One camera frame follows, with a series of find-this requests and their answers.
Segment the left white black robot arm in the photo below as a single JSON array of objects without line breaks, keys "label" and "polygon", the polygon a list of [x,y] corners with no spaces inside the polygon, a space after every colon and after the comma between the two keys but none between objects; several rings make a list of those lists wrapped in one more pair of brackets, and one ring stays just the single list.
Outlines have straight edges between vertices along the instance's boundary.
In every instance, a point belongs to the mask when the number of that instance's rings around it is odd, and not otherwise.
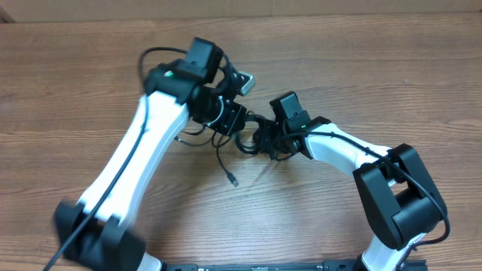
[{"label": "left white black robot arm", "polygon": [[144,93],[125,136],[80,199],[74,205],[61,202],[53,215],[56,257],[93,270],[165,269],[132,231],[148,184],[189,121],[223,136],[240,131],[246,109],[234,99],[255,84],[220,47],[202,38],[179,59],[150,70],[139,65],[138,73]]}]

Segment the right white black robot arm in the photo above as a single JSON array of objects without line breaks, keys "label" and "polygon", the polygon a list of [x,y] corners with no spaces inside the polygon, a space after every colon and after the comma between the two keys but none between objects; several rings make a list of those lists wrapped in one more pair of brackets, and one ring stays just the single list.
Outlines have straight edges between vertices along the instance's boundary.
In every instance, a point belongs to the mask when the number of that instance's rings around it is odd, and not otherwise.
[{"label": "right white black robot arm", "polygon": [[311,118],[295,93],[270,102],[274,120],[248,114],[259,127],[256,153],[282,161],[296,154],[327,163],[353,177],[374,233],[353,270],[425,270],[408,259],[418,247],[443,242],[450,234],[447,206],[417,151],[373,145],[342,131],[324,117]]}]

